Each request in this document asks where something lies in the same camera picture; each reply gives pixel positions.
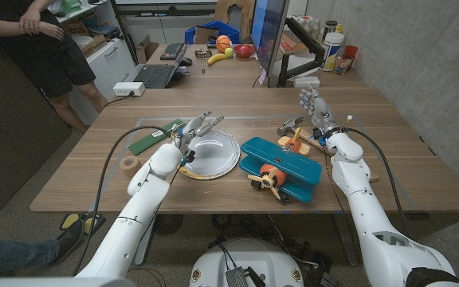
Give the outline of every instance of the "table leg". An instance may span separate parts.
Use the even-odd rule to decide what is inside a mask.
[[[347,223],[346,215],[334,214],[332,217],[334,218],[335,227],[338,229],[339,238],[341,238],[341,243],[343,244],[343,250],[345,256],[347,257],[348,265],[359,265],[359,258],[357,257],[354,242],[351,239],[351,231]]]

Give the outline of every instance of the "person's hand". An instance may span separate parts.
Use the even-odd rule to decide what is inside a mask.
[[[21,32],[29,35],[40,33],[40,11],[38,9],[29,8],[24,15],[21,16],[19,27]]]
[[[64,32],[62,28],[47,22],[38,22],[38,28],[39,31],[45,35],[63,41]]]

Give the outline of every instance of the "gray wall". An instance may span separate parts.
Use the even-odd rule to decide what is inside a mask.
[[[342,23],[359,75],[459,178],[459,1],[309,0],[307,15]],[[421,241],[459,274],[459,222]]]

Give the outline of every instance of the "jeans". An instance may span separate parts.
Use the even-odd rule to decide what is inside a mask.
[[[38,243],[0,241],[0,272],[48,265],[60,251],[60,243],[49,239]]]

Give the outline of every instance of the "monitor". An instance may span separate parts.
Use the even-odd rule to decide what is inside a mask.
[[[251,40],[267,76],[281,42],[289,0],[256,0]]]

